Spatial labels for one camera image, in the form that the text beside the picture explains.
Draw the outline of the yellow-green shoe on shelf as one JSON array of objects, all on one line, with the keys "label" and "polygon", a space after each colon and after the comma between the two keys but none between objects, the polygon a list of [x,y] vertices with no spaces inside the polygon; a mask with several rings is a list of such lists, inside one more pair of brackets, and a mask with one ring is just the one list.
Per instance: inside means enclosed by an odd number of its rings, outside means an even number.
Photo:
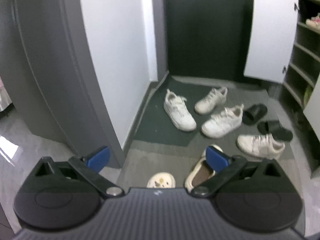
[{"label": "yellow-green shoe on shelf", "polygon": [[304,92],[304,97],[303,97],[303,105],[304,107],[307,106],[308,104],[308,101],[310,100],[310,97],[313,93],[313,87],[311,85],[308,85],[305,89],[305,92]]}]

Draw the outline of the dark green floor mat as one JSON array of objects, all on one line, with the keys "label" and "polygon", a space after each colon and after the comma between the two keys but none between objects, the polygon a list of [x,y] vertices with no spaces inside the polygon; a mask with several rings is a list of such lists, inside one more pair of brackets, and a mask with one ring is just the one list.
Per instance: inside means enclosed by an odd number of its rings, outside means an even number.
[{"label": "dark green floor mat", "polygon": [[[163,108],[167,89],[187,99],[185,103],[186,107],[197,124],[197,128],[194,131],[182,132],[178,130],[170,120]],[[188,146],[194,138],[210,141],[210,139],[201,132],[201,125],[209,119],[209,115],[199,115],[194,111],[195,103],[204,98],[209,91],[210,87],[208,86],[182,83],[170,75],[167,76],[151,97],[135,135],[135,139],[176,146]]]}]

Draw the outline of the dark entrance door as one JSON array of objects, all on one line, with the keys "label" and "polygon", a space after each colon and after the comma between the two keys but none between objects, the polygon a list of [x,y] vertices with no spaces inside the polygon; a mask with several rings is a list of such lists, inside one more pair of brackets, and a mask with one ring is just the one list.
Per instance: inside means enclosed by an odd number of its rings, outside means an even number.
[{"label": "dark entrance door", "polygon": [[164,0],[171,75],[243,82],[254,0]]}]

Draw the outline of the right white cabinet door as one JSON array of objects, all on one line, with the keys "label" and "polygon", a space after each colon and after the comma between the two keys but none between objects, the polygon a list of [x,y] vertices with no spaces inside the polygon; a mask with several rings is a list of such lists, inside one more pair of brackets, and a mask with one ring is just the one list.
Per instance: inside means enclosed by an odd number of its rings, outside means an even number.
[{"label": "right white cabinet door", "polygon": [[311,127],[314,130],[319,129],[319,77],[303,113]]}]

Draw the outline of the cream clog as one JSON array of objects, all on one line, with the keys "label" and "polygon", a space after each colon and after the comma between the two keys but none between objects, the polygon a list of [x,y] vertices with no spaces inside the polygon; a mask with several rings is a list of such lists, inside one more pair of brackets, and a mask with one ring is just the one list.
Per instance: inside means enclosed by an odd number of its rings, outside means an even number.
[{"label": "cream clog", "polygon": [[199,186],[215,175],[216,171],[208,165],[206,159],[206,150],[204,150],[199,158],[199,161],[187,176],[184,187],[189,193],[191,193],[193,188]]},{"label": "cream clog", "polygon": [[168,172],[159,172],[149,179],[146,187],[155,189],[175,188],[176,181],[172,174]]}]

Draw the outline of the grey shoe cabinet shelves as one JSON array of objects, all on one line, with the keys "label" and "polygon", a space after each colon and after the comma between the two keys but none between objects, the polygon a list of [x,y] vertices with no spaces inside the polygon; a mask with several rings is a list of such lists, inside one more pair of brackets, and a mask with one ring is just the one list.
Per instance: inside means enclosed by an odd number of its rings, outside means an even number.
[{"label": "grey shoe cabinet shelves", "polygon": [[303,111],[305,89],[314,89],[319,77],[319,30],[306,20],[319,14],[319,0],[298,0],[298,20],[291,59],[281,91],[281,100],[293,112]]}]

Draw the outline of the black slide sandal back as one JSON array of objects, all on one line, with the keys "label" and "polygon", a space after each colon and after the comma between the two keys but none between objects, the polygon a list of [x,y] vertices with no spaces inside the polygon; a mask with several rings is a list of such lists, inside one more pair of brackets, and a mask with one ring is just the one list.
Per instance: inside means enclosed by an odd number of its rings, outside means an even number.
[{"label": "black slide sandal back", "polygon": [[254,104],[243,112],[242,122],[246,125],[255,125],[261,118],[267,114],[267,107],[262,104]]}]

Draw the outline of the black slide sandal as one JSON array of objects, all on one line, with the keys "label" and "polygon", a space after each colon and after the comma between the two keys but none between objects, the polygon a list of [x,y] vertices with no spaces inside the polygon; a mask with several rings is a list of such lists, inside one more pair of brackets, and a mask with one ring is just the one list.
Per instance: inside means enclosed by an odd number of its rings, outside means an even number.
[{"label": "black slide sandal", "polygon": [[254,104],[243,112],[242,122],[246,125],[255,125],[261,118],[267,114],[267,107],[262,104]]},{"label": "black slide sandal", "polygon": [[281,125],[278,120],[269,120],[259,122],[258,131],[263,134],[271,134],[276,141],[290,142],[293,139],[293,133]]}]

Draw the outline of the white cabinet door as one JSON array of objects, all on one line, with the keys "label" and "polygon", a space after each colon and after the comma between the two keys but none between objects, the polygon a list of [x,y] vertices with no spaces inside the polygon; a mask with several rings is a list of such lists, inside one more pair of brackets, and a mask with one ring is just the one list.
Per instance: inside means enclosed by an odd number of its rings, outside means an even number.
[{"label": "white cabinet door", "polygon": [[319,129],[319,77],[303,113],[311,127],[314,130]]},{"label": "white cabinet door", "polygon": [[283,83],[291,59],[299,0],[253,0],[244,76]]}]

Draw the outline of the black slide sandal front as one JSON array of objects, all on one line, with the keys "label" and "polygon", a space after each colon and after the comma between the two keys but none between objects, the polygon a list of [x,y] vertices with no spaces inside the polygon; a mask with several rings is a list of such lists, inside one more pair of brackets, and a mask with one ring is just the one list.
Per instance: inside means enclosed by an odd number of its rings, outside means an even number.
[{"label": "black slide sandal front", "polygon": [[259,122],[258,131],[263,134],[271,134],[276,141],[290,142],[293,139],[293,133],[281,125],[278,120],[269,120]]}]

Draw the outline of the pink white sneaker on shelf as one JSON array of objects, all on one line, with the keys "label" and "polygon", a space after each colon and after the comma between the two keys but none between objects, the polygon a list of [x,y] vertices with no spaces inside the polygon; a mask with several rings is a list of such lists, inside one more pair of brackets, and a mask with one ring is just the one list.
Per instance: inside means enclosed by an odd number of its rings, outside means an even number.
[{"label": "pink white sneaker on shelf", "polygon": [[307,19],[306,20],[306,25],[316,29],[316,30],[320,30],[320,15],[318,14],[316,17],[312,17],[311,19]]}]

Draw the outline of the left white cabinet door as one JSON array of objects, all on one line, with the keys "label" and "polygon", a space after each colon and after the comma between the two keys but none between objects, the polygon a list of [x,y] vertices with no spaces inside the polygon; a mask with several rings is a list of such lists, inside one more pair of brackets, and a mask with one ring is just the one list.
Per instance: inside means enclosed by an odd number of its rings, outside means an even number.
[{"label": "left white cabinet door", "polygon": [[299,0],[253,0],[244,76],[283,83],[291,59]]}]

